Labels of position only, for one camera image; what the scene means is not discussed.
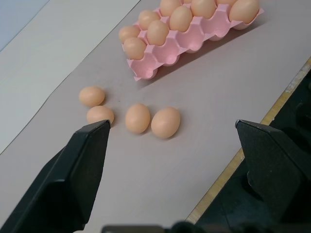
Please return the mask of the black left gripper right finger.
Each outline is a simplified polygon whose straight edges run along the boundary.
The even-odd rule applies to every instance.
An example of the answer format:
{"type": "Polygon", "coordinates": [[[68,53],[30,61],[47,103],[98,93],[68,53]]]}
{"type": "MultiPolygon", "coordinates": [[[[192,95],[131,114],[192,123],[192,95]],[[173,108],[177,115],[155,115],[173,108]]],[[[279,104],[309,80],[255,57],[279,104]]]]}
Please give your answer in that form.
{"type": "Polygon", "coordinates": [[[246,120],[235,125],[252,186],[270,208],[311,208],[311,155],[283,131],[246,120]]]}

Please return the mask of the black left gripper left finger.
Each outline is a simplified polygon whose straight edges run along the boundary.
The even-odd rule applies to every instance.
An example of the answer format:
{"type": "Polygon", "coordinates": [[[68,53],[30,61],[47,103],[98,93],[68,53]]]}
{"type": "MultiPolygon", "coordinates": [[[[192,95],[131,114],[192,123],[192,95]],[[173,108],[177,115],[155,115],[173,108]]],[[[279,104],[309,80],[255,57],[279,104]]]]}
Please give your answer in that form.
{"type": "Polygon", "coordinates": [[[43,166],[0,233],[82,231],[102,179],[109,131],[109,120],[77,130],[43,166]]]}

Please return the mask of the pink plastic egg tray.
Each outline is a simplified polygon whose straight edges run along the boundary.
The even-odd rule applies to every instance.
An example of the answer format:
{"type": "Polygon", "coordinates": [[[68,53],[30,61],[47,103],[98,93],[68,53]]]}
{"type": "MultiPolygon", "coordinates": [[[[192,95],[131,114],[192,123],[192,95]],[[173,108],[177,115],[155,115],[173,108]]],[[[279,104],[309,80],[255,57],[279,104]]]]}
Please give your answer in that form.
{"type": "MultiPolygon", "coordinates": [[[[180,0],[182,6],[190,9],[192,0],[180,0]]],[[[249,23],[242,21],[230,21],[229,12],[237,0],[214,0],[216,11],[210,19],[193,16],[190,26],[186,32],[172,31],[170,29],[170,17],[163,17],[159,8],[153,10],[160,15],[160,20],[167,24],[169,33],[162,46],[150,45],[147,39],[147,30],[142,30],[138,21],[133,24],[140,28],[137,38],[146,44],[144,57],[141,60],[131,60],[127,58],[127,63],[134,72],[134,79],[148,80],[153,78],[158,68],[162,66],[174,65],[181,54],[195,53],[204,44],[205,41],[218,41],[227,35],[230,29],[243,30],[250,26],[255,19],[264,12],[260,7],[255,18],[249,23]]]]}

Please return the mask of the tan egg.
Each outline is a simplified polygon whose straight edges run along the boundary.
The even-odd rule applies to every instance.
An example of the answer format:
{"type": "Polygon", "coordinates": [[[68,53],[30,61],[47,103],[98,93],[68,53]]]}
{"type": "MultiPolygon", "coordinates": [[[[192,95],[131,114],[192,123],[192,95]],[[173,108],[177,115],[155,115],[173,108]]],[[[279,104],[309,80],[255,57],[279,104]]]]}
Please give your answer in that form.
{"type": "Polygon", "coordinates": [[[131,60],[141,60],[144,57],[146,44],[137,37],[130,37],[124,41],[124,52],[131,60]]]}
{"type": "Polygon", "coordinates": [[[186,32],[192,21],[192,12],[186,6],[177,7],[170,18],[170,29],[172,31],[186,32]]]}
{"type": "Polygon", "coordinates": [[[229,20],[249,24],[255,18],[259,9],[259,0],[237,0],[229,12],[229,20]]]}
{"type": "Polygon", "coordinates": [[[177,109],[167,107],[159,110],[151,122],[151,130],[155,136],[167,139],[173,136],[180,125],[181,117],[177,109]]]}
{"type": "Polygon", "coordinates": [[[147,30],[151,22],[160,20],[160,15],[151,10],[141,11],[138,17],[138,23],[142,30],[147,30]]]}
{"type": "Polygon", "coordinates": [[[163,17],[170,17],[173,11],[181,5],[180,0],[161,0],[160,13],[163,17]]]}
{"type": "Polygon", "coordinates": [[[141,103],[132,105],[126,112],[125,125],[132,133],[143,133],[149,126],[151,119],[147,106],[141,103]]]}
{"type": "Polygon", "coordinates": [[[139,33],[140,28],[136,27],[135,25],[125,26],[119,30],[119,39],[123,44],[128,38],[138,37],[139,33]]]}
{"type": "Polygon", "coordinates": [[[113,111],[105,106],[95,106],[88,110],[86,119],[89,124],[99,122],[102,120],[109,120],[112,124],[114,121],[113,111]]]}
{"type": "Polygon", "coordinates": [[[216,3],[214,0],[192,0],[190,9],[193,16],[210,19],[216,11],[216,3]]]}
{"type": "Polygon", "coordinates": [[[150,23],[147,30],[147,39],[150,45],[162,46],[169,33],[169,27],[161,20],[150,23]]]}
{"type": "Polygon", "coordinates": [[[98,106],[104,99],[105,92],[98,86],[87,86],[79,93],[79,101],[87,107],[98,106]]]}

